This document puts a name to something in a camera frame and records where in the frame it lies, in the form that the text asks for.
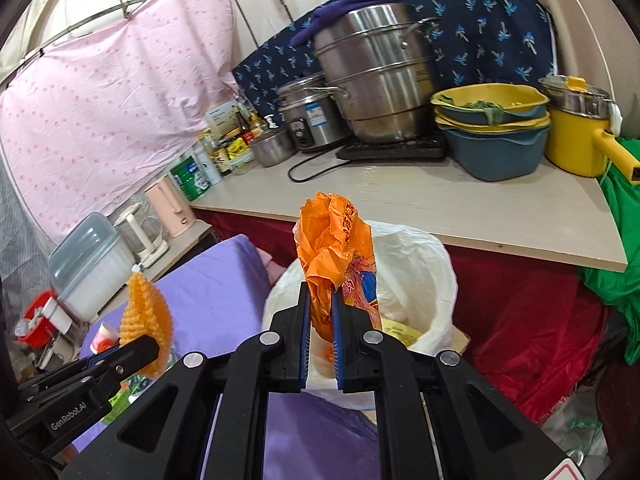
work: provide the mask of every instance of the blue plastic tub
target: blue plastic tub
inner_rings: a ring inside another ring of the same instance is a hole
[[[545,151],[549,126],[502,135],[444,130],[454,158],[469,174],[488,182],[536,171]]]
[[[475,126],[494,126],[489,124],[486,114],[482,110],[469,109],[468,111],[449,108],[438,105],[438,110],[442,115],[458,121],[459,123],[473,124]],[[540,119],[546,115],[546,105],[535,106],[525,112],[505,112],[502,120],[498,124],[519,123],[532,119]]]

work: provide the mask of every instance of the white trash bag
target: white trash bag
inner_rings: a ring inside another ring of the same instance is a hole
[[[376,257],[378,306],[383,318],[423,334],[409,348],[436,355],[452,343],[451,320],[458,284],[449,253],[433,235],[405,225],[367,221]],[[271,289],[264,306],[262,329],[273,315],[298,304],[302,265],[295,260]],[[344,394],[338,390],[334,365],[324,357],[332,344],[311,329],[306,391],[353,410],[375,409],[373,393]]]

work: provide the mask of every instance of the purple tablecloth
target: purple tablecloth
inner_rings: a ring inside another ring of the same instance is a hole
[[[268,278],[244,235],[196,256],[158,281],[174,316],[178,355],[225,354],[260,332]],[[124,305],[104,317],[119,327]],[[81,356],[98,326],[92,327]],[[105,426],[76,439],[84,449]],[[365,417],[309,394],[271,394],[264,456],[265,480],[374,480],[380,477],[375,427]]]

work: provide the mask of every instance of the yellow electric pot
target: yellow electric pot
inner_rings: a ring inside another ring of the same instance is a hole
[[[551,114],[546,157],[580,176],[601,175],[610,159],[629,182],[640,184],[640,162],[609,131],[610,95],[579,77],[553,75],[540,83]]]

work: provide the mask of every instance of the red plastic bin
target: red plastic bin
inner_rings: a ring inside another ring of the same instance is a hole
[[[53,291],[47,290],[46,292],[43,292],[33,301],[33,303],[31,303],[31,306],[24,314],[24,318],[33,319],[36,309],[41,306],[45,306],[47,301],[53,297]],[[54,327],[46,317],[42,316],[33,330],[31,330],[31,332],[26,336],[19,337],[18,341],[21,343],[27,343],[31,348],[42,348],[53,338],[53,336],[56,335],[57,332],[58,330],[56,327]]]

